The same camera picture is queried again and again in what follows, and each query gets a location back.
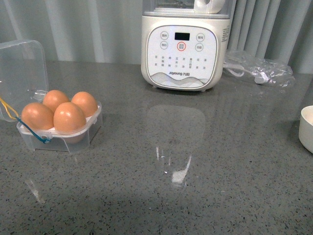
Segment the clear plastic egg container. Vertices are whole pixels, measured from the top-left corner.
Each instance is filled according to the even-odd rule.
[[[102,105],[98,102],[98,110],[91,117],[86,118],[86,125],[72,133],[62,133],[50,130],[36,130],[35,133],[42,138],[49,138],[50,142],[43,143],[25,128],[20,122],[17,124],[26,146],[30,150],[45,149],[78,153],[90,146],[90,141],[102,125]]]
[[[0,43],[0,97],[20,115],[23,108],[32,102],[42,102],[49,91],[45,65],[45,52],[42,45],[35,40],[15,40]],[[40,137],[50,138],[43,143],[20,122],[17,129],[27,148],[80,152],[90,146],[90,141],[102,126],[102,105],[86,119],[87,123],[73,133],[50,130],[35,130]],[[0,119],[14,122],[4,106],[0,104]]]

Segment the curtain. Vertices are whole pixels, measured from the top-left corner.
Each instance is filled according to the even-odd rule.
[[[313,73],[313,0],[237,0],[229,50]],[[39,41],[46,60],[140,64],[142,0],[0,0],[0,43]]]

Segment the digital display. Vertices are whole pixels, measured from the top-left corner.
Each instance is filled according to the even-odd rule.
[[[190,33],[175,33],[175,40],[189,41]]]

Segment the clear plastic bag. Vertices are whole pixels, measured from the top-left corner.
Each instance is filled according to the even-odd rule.
[[[291,67],[282,63],[259,59],[245,51],[227,51],[223,71],[235,77],[253,78],[256,84],[286,87],[295,83]]]

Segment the gray speckled countertop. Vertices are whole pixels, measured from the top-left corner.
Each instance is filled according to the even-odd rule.
[[[93,94],[103,126],[71,155],[30,151],[0,121],[1,235],[312,234],[313,154],[298,139],[312,75],[191,93],[153,88],[139,65],[47,70],[50,90]]]

